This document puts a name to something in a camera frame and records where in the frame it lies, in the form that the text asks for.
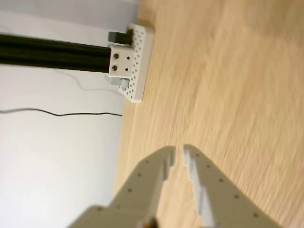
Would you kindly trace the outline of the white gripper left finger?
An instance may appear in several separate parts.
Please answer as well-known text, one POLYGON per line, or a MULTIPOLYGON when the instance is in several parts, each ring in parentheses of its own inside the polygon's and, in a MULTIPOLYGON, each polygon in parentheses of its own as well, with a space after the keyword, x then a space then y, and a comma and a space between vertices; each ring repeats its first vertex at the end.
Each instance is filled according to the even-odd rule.
POLYGON ((72 228, 151 228, 156 219, 162 186, 175 163, 176 148, 165 146, 142 159, 131 172, 109 206, 93 205, 72 228))

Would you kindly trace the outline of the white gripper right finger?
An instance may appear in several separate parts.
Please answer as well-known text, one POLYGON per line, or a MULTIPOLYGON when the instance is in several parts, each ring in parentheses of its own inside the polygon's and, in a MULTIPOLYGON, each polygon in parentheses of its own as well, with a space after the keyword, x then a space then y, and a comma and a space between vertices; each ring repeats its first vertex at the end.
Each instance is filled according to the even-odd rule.
POLYGON ((204 228, 279 227, 198 148, 185 144, 183 160, 204 228))

